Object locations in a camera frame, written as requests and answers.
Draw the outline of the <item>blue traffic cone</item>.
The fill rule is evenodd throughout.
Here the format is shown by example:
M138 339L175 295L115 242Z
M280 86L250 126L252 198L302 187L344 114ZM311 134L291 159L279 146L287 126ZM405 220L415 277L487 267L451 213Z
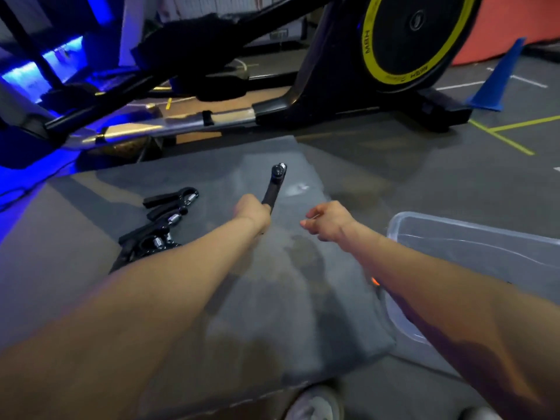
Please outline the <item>blue traffic cone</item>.
M480 89L466 100L468 107L494 112L501 112L503 110L502 98L525 42L526 37L518 38L515 41Z

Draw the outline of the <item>black elliptical trainer machine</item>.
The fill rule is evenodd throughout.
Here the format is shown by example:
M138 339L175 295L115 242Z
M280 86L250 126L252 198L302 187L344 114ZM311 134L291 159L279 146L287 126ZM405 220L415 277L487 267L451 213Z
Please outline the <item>black elliptical trainer machine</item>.
M471 110L433 88L482 0L0 0L0 167L60 149L397 110Z

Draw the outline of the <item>person's left hand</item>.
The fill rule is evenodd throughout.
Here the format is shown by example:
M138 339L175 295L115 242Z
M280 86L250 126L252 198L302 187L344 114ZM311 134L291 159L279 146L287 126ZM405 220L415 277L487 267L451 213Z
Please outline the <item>person's left hand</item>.
M253 194L244 194L234 208L234 219L248 219L256 232L265 233L271 221L272 208L269 204L262 204Z

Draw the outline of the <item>red padded mat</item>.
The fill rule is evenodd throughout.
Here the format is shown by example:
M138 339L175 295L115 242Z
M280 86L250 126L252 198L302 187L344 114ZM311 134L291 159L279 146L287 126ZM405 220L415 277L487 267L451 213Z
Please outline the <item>red padded mat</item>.
M478 63L526 43L560 39L560 0L482 0L472 32L452 65Z

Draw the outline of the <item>person's white left shoe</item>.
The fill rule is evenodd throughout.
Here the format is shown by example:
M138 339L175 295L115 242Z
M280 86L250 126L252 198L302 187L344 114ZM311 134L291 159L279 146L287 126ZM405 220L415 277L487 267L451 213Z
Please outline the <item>person's white left shoe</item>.
M283 420L344 420L340 394L327 385L315 385L301 392L284 414Z

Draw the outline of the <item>person's left forearm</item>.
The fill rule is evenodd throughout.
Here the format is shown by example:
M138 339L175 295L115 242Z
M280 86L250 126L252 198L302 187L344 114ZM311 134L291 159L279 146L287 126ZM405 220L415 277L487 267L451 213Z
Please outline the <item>person's left forearm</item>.
M137 261L0 355L0 420L123 420L265 225L238 217Z

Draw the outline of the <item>clear plastic storage bin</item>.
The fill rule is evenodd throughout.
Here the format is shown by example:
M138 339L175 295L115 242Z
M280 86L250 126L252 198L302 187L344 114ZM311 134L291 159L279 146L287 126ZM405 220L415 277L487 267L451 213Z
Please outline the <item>clear plastic storage bin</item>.
M560 239L404 211L387 237L560 305Z

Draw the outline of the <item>person's right forearm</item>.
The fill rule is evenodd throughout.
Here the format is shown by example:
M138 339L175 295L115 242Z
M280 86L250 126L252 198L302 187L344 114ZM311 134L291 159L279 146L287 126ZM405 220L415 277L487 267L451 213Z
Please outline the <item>person's right forearm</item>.
M503 420L560 420L560 306L357 222L351 253Z

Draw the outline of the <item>grey foam mat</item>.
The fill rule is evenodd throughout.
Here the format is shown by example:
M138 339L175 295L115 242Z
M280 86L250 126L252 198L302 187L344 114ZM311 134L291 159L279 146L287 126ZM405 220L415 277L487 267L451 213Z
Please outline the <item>grey foam mat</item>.
M0 351L62 316L106 279L118 239L145 225L143 199L193 187L171 230L187 244L287 176L266 234L226 277L152 377L139 420L176 420L344 375L388 354L395 331L354 258L299 221L326 200L293 136L49 180L0 241Z

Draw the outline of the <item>person's right hand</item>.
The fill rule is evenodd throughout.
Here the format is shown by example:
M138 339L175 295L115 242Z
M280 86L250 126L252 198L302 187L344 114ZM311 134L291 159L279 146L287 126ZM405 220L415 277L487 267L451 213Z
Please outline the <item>person's right hand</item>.
M321 241L338 244L345 238L346 231L357 224L357 221L339 201L325 203L332 203L328 213L317 219L307 219L306 214L305 219L300 221L300 226Z

